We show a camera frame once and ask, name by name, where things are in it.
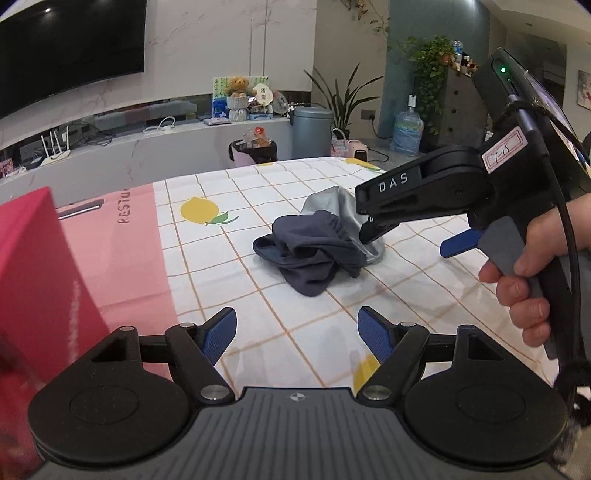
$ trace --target tablecloth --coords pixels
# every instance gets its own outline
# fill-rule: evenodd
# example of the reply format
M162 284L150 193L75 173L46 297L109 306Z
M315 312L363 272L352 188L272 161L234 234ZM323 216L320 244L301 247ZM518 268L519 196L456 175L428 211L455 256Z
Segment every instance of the tablecloth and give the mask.
M464 216L401 224L384 236L382 262L359 278L337 275L315 298L254 254L253 240L277 217L298 214L311 193L340 185L355 194L381 173L353 159L314 158L176 177L105 196L103 208L64 229L111 328L163 333L233 307L238 331L216 368L238 394L249 385L358 389L377 366L357 333L362 306L437 333L474 324L552 381L556 362L523 344L495 286L478 282L484 255L440 256L441 242L468 228ZM448 367L428 365L426 375Z

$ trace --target circular pad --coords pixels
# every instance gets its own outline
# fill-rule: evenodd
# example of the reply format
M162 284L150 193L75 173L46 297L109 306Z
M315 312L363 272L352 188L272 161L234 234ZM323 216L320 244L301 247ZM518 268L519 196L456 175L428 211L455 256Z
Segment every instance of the circular pad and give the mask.
M176 440L189 420L183 390L141 364L66 370L33 398L29 423L46 459L115 466L146 458Z
M519 467L545 458L567 411L527 367L499 374L450 368L425 378L405 398L412 431L446 458L481 467Z

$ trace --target gray ribbed plate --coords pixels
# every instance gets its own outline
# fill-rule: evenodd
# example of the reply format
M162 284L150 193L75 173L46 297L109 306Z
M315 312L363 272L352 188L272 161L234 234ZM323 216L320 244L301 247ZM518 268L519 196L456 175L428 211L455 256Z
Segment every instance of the gray ribbed plate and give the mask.
M173 447L103 472L45 464L34 480L564 480L548 464L468 471L418 447L390 410L363 407L348 389L249 388L204 409Z

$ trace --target power outlet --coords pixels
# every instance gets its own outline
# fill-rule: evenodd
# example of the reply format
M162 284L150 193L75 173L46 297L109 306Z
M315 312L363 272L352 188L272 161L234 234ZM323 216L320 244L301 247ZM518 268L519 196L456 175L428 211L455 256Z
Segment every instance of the power outlet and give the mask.
M372 120L375 118L375 110L361 110L361 120Z

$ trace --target potted plant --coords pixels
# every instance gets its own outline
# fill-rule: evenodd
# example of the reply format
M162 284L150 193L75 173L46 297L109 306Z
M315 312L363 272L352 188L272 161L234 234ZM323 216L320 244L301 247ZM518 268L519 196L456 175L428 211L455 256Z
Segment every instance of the potted plant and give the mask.
M408 37L400 47L415 65L417 112L429 128L429 133L438 135L432 117L443 113L439 99L445 85L447 66L455 57L452 42L447 37L439 36L430 41Z
M328 108L330 108L332 110L333 117L334 117L334 121L333 121L334 128L341 129L345 133L345 136L347 139L349 138L349 130L348 130L348 126L350 125L349 120L351 119L351 114L353 113L353 110L355 110L362 103L370 102L371 100L375 100L375 99L379 98L379 96L373 96L373 97L365 97L365 98L361 98L361 99L357 100L356 99L357 94L361 91L361 89L363 89L367 85L369 85L373 82L377 82L378 80L381 80L382 78L384 78L384 76L382 75L380 77L376 77L376 78L364 83L363 85L352 88L351 83L353 83L353 80L355 78L355 74L357 74L357 70L359 69L359 65L360 64L358 63L357 66L355 67L355 70L353 70L351 77L349 77L349 81L347 82L347 89L345 90L344 96L341 95L341 90L339 89L339 83L337 82L337 80L335 80L335 92L333 93L332 90L330 90L329 84L326 83L323 76L320 74L320 72L318 71L318 69L316 67L314 67L313 71L318 76L320 81L316 80L314 78L314 76L312 76L310 73L308 73L307 71L304 70L306 75L308 77L310 77L310 80L312 80L312 82L314 82L314 85L316 85L318 87L318 90L320 90L320 92L324 96L324 99L326 100Z

